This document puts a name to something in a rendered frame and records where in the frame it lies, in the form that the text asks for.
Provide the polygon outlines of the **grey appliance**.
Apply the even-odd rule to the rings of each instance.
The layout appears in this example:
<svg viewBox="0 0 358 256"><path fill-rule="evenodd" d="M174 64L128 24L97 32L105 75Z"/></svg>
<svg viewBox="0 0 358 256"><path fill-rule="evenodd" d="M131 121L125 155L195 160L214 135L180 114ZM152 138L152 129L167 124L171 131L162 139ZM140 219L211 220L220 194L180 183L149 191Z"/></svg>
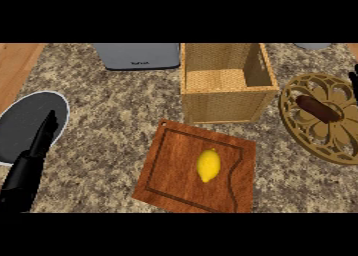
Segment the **grey appliance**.
<svg viewBox="0 0 358 256"><path fill-rule="evenodd" d="M108 70L156 70L180 65L177 43L94 43Z"/></svg>

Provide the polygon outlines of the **grey round object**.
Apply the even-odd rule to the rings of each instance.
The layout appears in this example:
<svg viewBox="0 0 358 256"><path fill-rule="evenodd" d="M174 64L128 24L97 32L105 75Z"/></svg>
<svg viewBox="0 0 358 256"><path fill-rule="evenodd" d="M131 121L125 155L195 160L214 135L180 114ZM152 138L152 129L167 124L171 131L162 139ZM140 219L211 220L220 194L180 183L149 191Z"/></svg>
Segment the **grey round object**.
<svg viewBox="0 0 358 256"><path fill-rule="evenodd" d="M319 50L331 46L331 43L294 43L294 45L305 50Z"/></svg>

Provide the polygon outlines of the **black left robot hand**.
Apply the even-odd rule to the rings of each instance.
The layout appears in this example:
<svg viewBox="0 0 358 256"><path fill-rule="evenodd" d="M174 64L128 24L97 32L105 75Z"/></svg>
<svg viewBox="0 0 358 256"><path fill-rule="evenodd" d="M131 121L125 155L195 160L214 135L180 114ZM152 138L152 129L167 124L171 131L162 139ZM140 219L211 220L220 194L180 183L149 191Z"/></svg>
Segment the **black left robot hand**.
<svg viewBox="0 0 358 256"><path fill-rule="evenodd" d="M10 167L0 189L0 213L22 213L31 209L56 129L54 111L50 111L38 127L29 149L21 152Z"/></svg>

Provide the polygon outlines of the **dark grey oval plate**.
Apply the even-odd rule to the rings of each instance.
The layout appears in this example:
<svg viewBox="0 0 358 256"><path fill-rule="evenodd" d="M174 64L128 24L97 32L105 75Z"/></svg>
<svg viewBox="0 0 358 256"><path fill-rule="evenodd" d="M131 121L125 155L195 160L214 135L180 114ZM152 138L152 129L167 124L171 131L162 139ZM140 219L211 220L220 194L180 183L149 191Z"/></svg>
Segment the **dark grey oval plate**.
<svg viewBox="0 0 358 256"><path fill-rule="evenodd" d="M69 120L69 104L56 91L37 91L19 98L0 114L0 165L12 166L19 153L31 146L40 125L54 111L59 139Z"/></svg>

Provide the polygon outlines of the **round gold ornate trivet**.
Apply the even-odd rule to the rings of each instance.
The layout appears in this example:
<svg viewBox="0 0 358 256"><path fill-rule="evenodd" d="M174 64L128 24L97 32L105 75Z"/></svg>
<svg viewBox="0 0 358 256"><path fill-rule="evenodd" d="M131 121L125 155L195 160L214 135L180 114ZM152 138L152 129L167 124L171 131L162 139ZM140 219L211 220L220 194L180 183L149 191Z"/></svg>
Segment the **round gold ornate trivet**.
<svg viewBox="0 0 358 256"><path fill-rule="evenodd" d="M295 102L298 96L313 97L339 115L325 124ZM348 81L322 73L294 77L279 96L279 115L295 142L322 160L358 165L358 104Z"/></svg>

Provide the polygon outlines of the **dark brown sausage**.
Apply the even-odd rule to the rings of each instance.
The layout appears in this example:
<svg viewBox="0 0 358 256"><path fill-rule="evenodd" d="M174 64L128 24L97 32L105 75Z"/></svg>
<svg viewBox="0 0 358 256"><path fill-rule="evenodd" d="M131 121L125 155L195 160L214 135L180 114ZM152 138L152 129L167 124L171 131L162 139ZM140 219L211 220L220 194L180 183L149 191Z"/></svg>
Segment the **dark brown sausage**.
<svg viewBox="0 0 358 256"><path fill-rule="evenodd" d="M298 107L311 114L323 123L337 122L339 120L338 113L323 105L313 97L300 95L295 98Z"/></svg>

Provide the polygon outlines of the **tan wicker basket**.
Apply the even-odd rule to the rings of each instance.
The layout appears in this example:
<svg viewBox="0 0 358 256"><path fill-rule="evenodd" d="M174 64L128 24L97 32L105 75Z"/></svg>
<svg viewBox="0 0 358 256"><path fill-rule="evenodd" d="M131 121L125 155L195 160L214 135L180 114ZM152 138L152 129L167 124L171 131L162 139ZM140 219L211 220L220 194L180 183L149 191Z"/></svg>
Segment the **tan wicker basket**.
<svg viewBox="0 0 358 256"><path fill-rule="evenodd" d="M255 122L279 86L263 43L181 43L186 124Z"/></svg>

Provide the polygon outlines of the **yellow lemon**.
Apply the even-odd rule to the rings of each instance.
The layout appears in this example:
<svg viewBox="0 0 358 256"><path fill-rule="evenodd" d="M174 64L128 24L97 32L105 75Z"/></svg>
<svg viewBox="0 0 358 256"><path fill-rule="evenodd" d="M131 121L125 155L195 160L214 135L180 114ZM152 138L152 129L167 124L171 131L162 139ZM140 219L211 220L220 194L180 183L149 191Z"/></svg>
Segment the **yellow lemon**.
<svg viewBox="0 0 358 256"><path fill-rule="evenodd" d="M220 171L220 157L215 149L204 150L196 159L196 173L201 181L207 183L218 174Z"/></svg>

